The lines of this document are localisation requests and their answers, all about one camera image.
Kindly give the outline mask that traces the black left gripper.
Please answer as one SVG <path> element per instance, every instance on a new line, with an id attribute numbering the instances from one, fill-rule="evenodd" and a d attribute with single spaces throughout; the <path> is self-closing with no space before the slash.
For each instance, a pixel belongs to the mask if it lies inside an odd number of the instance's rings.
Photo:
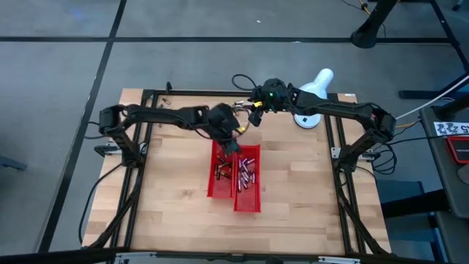
<path id="1" fill-rule="evenodd" d="M 208 111 L 207 133 L 211 139 L 224 144 L 224 153 L 239 153 L 240 145 L 233 140 L 233 132 L 240 128 L 240 123 L 233 114 L 232 107 L 225 103 L 219 103 Z"/>

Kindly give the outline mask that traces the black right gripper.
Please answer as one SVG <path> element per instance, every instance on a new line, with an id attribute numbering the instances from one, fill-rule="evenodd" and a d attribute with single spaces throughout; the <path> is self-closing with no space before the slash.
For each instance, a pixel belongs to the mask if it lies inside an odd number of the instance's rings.
<path id="1" fill-rule="evenodd" d="M 290 106 L 289 99 L 287 86 L 282 80 L 278 78 L 266 80 L 251 93 L 251 102 L 257 110 L 250 111 L 248 121 L 253 126 L 259 127 L 263 112 L 286 111 Z"/>

